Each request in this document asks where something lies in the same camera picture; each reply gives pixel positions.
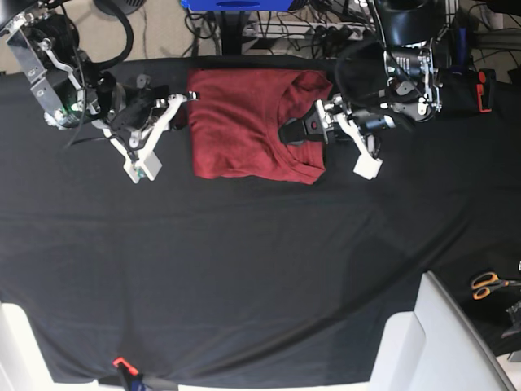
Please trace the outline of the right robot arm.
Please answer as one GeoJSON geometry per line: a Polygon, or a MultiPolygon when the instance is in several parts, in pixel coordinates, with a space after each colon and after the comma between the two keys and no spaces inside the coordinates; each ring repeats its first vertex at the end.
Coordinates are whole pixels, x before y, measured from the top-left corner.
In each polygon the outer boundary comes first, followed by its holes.
{"type": "Polygon", "coordinates": [[[172,94],[168,86],[151,86],[146,75],[134,85],[118,82],[110,68],[126,60],[134,31],[127,15],[113,2],[103,4],[120,21],[125,47],[112,59],[94,62],[80,49],[76,25],[61,1],[3,1],[1,34],[44,111],[59,130],[71,130],[70,146],[82,143],[79,133],[91,124],[123,156],[123,170],[133,183],[153,181],[162,168],[155,147],[194,91],[172,94]]]}

